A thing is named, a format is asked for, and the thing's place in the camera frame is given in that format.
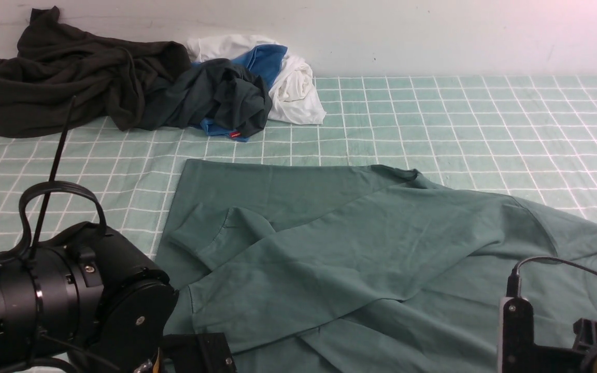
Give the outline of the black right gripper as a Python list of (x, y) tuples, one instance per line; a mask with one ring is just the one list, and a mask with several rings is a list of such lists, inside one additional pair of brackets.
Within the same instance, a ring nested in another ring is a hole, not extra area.
[(534, 310), (528, 300), (500, 301), (497, 370), (499, 372), (597, 372), (597, 321), (578, 319), (569, 349), (534, 340)]

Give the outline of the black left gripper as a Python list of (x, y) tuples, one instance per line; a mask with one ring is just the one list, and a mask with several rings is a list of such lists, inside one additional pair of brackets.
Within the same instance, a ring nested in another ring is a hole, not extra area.
[(237, 372), (223, 333), (166, 335), (157, 353), (135, 372)]

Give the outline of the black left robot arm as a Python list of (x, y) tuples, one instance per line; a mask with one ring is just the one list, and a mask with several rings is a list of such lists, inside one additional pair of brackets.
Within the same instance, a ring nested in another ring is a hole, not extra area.
[(178, 300), (119, 232), (76, 224), (0, 262), (0, 372), (236, 372), (223, 333), (164, 334)]

